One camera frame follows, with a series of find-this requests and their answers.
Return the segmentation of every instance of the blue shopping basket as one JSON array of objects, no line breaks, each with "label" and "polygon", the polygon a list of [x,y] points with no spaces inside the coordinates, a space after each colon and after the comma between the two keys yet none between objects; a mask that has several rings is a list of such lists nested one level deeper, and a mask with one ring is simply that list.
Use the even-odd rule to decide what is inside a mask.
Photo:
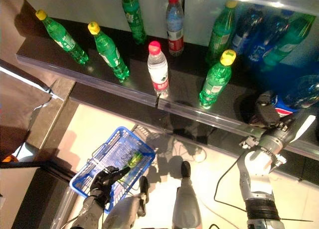
[{"label": "blue shopping basket", "polygon": [[134,183],[143,175],[155,158],[155,152],[125,127],[119,127],[112,136],[92,154],[86,165],[71,179],[70,187],[78,194],[88,197],[95,175],[108,166],[122,169],[133,155],[139,152],[143,158],[122,178],[112,185],[111,200],[104,211],[109,213],[113,206],[126,196]]}]

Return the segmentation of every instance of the yellow bottle cap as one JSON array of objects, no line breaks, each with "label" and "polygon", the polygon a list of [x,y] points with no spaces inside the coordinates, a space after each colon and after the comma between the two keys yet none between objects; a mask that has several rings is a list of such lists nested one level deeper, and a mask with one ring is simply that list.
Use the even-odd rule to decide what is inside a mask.
[{"label": "yellow bottle cap", "polygon": [[94,21],[89,23],[88,29],[90,30],[90,33],[93,35],[96,35],[100,32],[100,27],[99,27],[98,23],[96,23]]},{"label": "yellow bottle cap", "polygon": [[235,58],[236,58],[236,52],[231,49],[228,49],[228,50],[225,50],[223,54],[221,55],[220,62],[221,64],[225,66],[229,66],[234,62]]},{"label": "yellow bottle cap", "polygon": [[227,8],[235,8],[236,5],[237,5],[237,1],[235,1],[235,0],[227,0],[226,1]]},{"label": "yellow bottle cap", "polygon": [[46,12],[39,9],[37,12],[35,12],[35,16],[37,16],[39,20],[44,20],[47,15],[46,15]]}]

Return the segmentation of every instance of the blue bottle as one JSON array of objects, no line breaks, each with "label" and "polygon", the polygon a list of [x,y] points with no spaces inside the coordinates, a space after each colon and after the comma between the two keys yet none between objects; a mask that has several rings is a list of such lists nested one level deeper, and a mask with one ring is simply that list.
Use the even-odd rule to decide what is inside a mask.
[{"label": "blue bottle", "polygon": [[264,18],[262,8],[262,5],[255,4],[240,16],[231,45],[237,55],[242,55],[247,50],[251,39],[257,33]]},{"label": "blue bottle", "polygon": [[308,108],[319,101],[319,75],[296,79],[286,92],[273,98],[273,105],[281,116]]},{"label": "blue bottle", "polygon": [[292,11],[283,9],[281,15],[275,15],[269,21],[263,23],[262,30],[258,37],[253,41],[250,49],[247,51],[245,61],[249,69],[257,68],[274,47],[275,43],[284,36],[289,27],[289,17]]}]

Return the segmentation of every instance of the green plastic bottle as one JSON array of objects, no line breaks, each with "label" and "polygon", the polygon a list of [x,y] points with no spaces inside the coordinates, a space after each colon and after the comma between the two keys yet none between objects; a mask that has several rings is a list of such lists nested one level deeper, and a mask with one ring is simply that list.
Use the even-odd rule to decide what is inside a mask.
[{"label": "green plastic bottle", "polygon": [[228,49],[223,52],[220,61],[210,68],[203,89],[199,94],[200,104],[208,109],[216,102],[231,77],[231,65],[236,58],[236,52]]},{"label": "green plastic bottle", "polygon": [[292,21],[285,36],[264,57],[261,72],[272,70],[274,66],[290,54],[307,37],[315,18],[315,16],[303,14]]},{"label": "green plastic bottle", "polygon": [[113,40],[100,30],[100,27],[96,22],[90,22],[88,28],[90,33],[94,36],[96,48],[99,54],[112,68],[119,81],[123,82],[129,77],[130,71],[120,56]]},{"label": "green plastic bottle", "polygon": [[70,53],[76,62],[79,64],[85,64],[89,60],[86,52],[81,49],[79,44],[75,42],[60,23],[48,17],[41,9],[39,9],[35,15],[42,21],[51,38],[53,38],[53,40],[64,49],[64,51]]},{"label": "green plastic bottle", "polygon": [[146,34],[139,0],[122,0],[122,6],[135,43],[144,44],[146,41]]},{"label": "green plastic bottle", "polygon": [[220,58],[221,54],[227,48],[229,39],[235,29],[235,7],[237,1],[227,0],[225,8],[216,19],[211,33],[206,63],[209,66],[214,65]]}]

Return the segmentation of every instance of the metal arm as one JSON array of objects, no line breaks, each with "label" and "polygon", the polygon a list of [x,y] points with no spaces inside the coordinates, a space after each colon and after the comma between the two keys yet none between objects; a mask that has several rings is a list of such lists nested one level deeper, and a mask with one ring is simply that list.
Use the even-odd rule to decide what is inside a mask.
[{"label": "metal arm", "polygon": [[248,137],[241,146],[247,152],[238,160],[240,189],[246,204],[249,229],[284,229],[275,205],[269,173],[286,159],[278,153],[296,140],[314,121],[315,116],[289,115],[268,129],[257,140]]}]

